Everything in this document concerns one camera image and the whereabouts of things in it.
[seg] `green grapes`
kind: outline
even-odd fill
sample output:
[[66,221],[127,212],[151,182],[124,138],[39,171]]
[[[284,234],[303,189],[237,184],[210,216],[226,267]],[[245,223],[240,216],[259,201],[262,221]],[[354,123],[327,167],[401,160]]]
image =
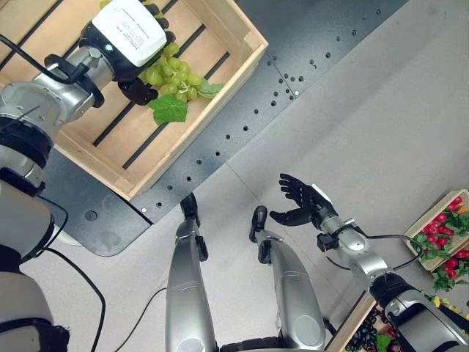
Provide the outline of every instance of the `green grapes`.
[[163,70],[163,76],[165,77],[173,76],[173,70],[171,69],[171,66],[169,66],[168,64],[163,65],[161,70]]
[[179,60],[177,57],[171,57],[168,59],[168,65],[171,66],[171,68],[177,70],[181,65],[181,60]]
[[158,73],[156,66],[148,67],[145,78],[152,86],[160,86],[163,83],[163,77]]
[[183,101],[184,103],[186,103],[188,101],[188,99],[185,97],[185,94],[184,93],[181,93],[181,92],[176,92],[174,94],[174,97],[178,100],[181,100]]
[[189,87],[188,92],[186,93],[188,100],[197,99],[197,89],[194,87]]
[[189,67],[189,64],[185,61],[181,61],[181,65],[179,66],[179,71],[184,72],[185,74],[191,73],[191,68]]
[[202,77],[191,73],[188,75],[188,83],[192,87],[198,88],[202,84]]

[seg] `metal bolt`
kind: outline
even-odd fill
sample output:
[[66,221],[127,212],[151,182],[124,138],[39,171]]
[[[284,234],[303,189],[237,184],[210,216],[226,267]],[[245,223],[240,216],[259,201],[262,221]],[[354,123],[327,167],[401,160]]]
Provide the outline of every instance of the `metal bolt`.
[[93,210],[88,210],[85,213],[85,219],[88,221],[95,221],[97,219],[97,213]]

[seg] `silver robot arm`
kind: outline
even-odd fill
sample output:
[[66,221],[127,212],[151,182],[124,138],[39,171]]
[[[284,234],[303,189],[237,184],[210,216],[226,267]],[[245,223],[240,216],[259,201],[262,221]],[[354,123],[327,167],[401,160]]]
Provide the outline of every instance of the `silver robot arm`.
[[341,261],[399,331],[399,344],[405,351],[467,350],[464,332],[369,248],[369,239],[353,219],[342,221],[332,213],[315,222],[324,232],[318,236],[321,250],[338,251]]
[[[104,98],[117,81],[137,104],[157,97],[137,79],[174,40],[159,9],[139,0],[114,0],[83,29],[68,58],[50,55],[47,71],[29,82],[7,84],[0,94],[0,350],[66,351],[69,334],[53,318],[37,283],[20,271],[53,233],[53,218],[35,198],[59,129]],[[1,41],[15,46],[5,37]],[[27,54],[16,47],[17,54]]]

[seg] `red cherry tomato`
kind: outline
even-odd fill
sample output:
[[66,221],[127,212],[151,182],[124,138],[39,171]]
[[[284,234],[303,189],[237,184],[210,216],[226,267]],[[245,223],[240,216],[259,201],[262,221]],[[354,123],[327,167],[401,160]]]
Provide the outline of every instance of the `red cherry tomato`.
[[451,204],[455,204],[455,205],[458,205],[458,204],[461,204],[462,203],[462,198],[461,197],[456,197],[453,199],[453,202],[451,202]]
[[448,239],[444,237],[440,237],[437,239],[437,245],[438,246],[444,246],[445,244],[448,243]]
[[449,228],[447,228],[445,225],[438,225],[437,227],[438,233],[443,233],[444,235],[449,235]]
[[459,204],[451,203],[450,205],[448,205],[448,210],[450,211],[456,211],[457,208],[459,208]]
[[445,265],[449,266],[450,268],[456,268],[458,265],[459,261],[456,258],[451,258],[446,262]]
[[456,253],[455,257],[457,259],[465,259],[466,258],[466,253],[464,253],[464,249],[460,250],[459,252]]
[[433,234],[428,234],[426,236],[426,240],[428,241],[428,243],[436,243],[437,242],[437,238]]
[[448,217],[446,216],[446,214],[443,214],[441,213],[440,215],[438,215],[436,218],[435,218],[435,221],[436,222],[440,222],[440,223],[443,223],[446,221]]
[[430,235],[436,235],[438,233],[438,228],[435,225],[430,225],[428,228],[428,233]]
[[451,280],[457,277],[456,271],[453,268],[448,268],[447,270],[445,270],[445,272],[448,274]]

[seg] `basket of tomatoes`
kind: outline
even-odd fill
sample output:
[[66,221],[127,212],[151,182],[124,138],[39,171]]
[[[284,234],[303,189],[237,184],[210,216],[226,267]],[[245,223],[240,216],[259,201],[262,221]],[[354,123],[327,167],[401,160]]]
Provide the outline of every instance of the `basket of tomatoes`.
[[[424,249],[420,263],[426,270],[434,271],[468,242],[468,208],[469,192],[465,189],[452,191],[405,233],[415,238]],[[418,247],[414,243],[406,244],[417,254]]]

